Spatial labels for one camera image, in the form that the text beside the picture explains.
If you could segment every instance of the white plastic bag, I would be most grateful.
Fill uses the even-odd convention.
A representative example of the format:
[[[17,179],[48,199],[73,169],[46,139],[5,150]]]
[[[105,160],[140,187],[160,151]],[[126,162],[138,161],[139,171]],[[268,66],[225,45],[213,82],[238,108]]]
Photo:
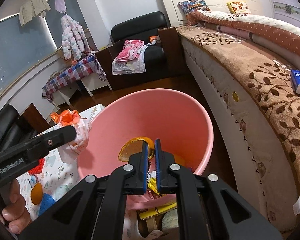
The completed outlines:
[[[81,118],[77,111],[66,111],[69,111],[67,117],[69,118],[69,114],[71,114],[74,117],[73,120],[64,122],[62,121],[62,114],[60,116],[58,115],[59,119],[57,126],[61,128],[66,125],[72,125],[77,132],[77,136],[73,141],[58,147],[58,151],[61,161],[71,164],[88,145],[91,122],[86,118]]]

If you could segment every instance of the human hand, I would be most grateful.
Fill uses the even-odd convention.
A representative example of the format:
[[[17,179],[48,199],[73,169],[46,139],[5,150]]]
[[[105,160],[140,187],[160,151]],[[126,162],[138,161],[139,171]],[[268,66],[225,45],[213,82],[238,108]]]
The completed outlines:
[[[4,219],[10,221],[9,228],[11,232],[14,234],[20,234],[21,231],[31,223],[31,218],[26,208],[26,200],[20,194],[20,185],[16,179],[14,179],[10,184],[9,199],[11,204],[2,210],[0,220],[3,224],[5,223]]]

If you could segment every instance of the plastic bag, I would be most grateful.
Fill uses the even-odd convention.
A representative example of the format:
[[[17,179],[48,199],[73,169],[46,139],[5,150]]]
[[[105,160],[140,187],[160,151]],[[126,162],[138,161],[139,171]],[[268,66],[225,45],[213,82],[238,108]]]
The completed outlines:
[[[88,145],[91,123],[88,119],[81,118],[77,110],[65,110],[60,115],[52,113],[51,118],[60,128],[72,125],[77,132],[72,142],[58,147],[61,161],[71,164]]]

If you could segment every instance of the pink plastic bucket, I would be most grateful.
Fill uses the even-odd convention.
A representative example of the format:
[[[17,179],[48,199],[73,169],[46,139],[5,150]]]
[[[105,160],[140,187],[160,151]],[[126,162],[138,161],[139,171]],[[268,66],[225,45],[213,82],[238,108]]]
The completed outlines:
[[[88,146],[77,159],[81,179],[90,174],[100,178],[124,165],[118,154],[134,137],[159,138],[162,150],[181,156],[198,175],[206,168],[213,145],[212,123],[203,106],[170,89],[142,90],[116,100],[93,120],[89,135]],[[155,170],[154,159],[150,170]],[[174,194],[155,200],[129,195],[127,208],[154,208],[174,200]]]

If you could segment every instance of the floral tablecloth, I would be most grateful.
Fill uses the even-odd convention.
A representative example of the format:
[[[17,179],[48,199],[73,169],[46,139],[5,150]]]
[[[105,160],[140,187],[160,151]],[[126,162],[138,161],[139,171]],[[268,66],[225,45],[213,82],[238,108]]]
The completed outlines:
[[[101,104],[91,107],[80,113],[82,118],[88,118],[92,121],[105,107]],[[43,133],[55,130],[56,126],[49,128]],[[51,195],[55,200],[59,200],[79,181],[77,170],[77,162],[71,164],[63,163],[60,159],[59,152],[54,149],[45,157],[45,163],[42,173],[36,175],[41,183],[43,193]],[[38,217],[40,204],[33,205],[30,199],[31,186],[29,181],[34,180],[34,176],[25,173],[17,178],[20,183],[20,191],[26,200],[26,208],[28,209],[31,219]]]

